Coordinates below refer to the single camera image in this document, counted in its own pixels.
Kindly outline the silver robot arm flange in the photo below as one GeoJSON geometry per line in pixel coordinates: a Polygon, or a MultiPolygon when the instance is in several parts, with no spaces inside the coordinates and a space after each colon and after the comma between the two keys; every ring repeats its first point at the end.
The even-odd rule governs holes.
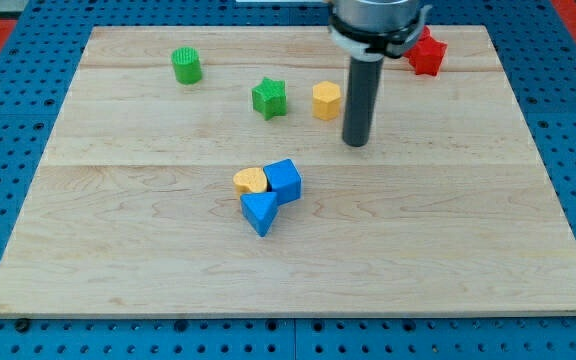
{"type": "Polygon", "coordinates": [[[355,60],[396,59],[422,37],[431,9],[419,0],[332,0],[328,31],[355,60]]]}

